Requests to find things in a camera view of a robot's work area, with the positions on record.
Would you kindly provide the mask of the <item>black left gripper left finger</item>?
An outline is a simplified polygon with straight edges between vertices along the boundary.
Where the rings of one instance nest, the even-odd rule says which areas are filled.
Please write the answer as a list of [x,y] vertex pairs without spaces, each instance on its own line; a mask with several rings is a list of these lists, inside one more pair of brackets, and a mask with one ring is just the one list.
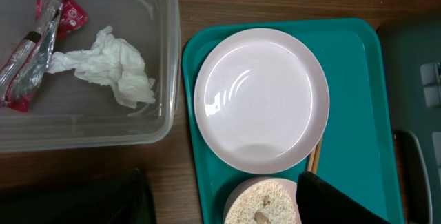
[[142,171],[66,185],[1,191],[2,223],[157,222],[154,199]]

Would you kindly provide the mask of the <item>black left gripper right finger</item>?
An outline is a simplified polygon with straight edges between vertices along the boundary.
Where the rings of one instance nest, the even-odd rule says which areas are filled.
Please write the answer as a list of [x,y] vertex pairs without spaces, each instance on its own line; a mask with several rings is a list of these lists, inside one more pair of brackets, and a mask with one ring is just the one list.
[[314,173],[298,176],[296,203],[302,224],[388,224]]

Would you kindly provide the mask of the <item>white bowl with rice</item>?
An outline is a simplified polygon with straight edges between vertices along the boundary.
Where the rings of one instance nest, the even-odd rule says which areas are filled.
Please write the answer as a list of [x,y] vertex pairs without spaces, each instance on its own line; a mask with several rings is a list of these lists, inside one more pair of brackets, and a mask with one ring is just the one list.
[[297,184],[288,179],[257,177],[244,181],[229,195],[224,224],[301,224]]

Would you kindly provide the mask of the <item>white tissue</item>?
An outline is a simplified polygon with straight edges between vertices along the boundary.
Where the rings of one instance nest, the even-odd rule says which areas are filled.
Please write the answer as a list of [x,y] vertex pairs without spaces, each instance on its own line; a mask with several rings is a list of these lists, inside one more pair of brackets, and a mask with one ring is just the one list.
[[147,76],[141,53],[125,39],[114,37],[112,31],[112,26],[100,30],[89,50],[55,52],[47,72],[74,70],[79,79],[110,86],[117,103],[125,107],[155,103],[155,79]]

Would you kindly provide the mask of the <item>red snack wrapper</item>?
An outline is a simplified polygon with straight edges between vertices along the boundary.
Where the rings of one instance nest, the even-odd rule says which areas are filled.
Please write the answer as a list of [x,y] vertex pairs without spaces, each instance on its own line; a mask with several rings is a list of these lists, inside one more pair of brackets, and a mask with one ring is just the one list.
[[88,14],[75,0],[37,0],[34,27],[1,68],[1,107],[27,112],[57,39],[78,30]]

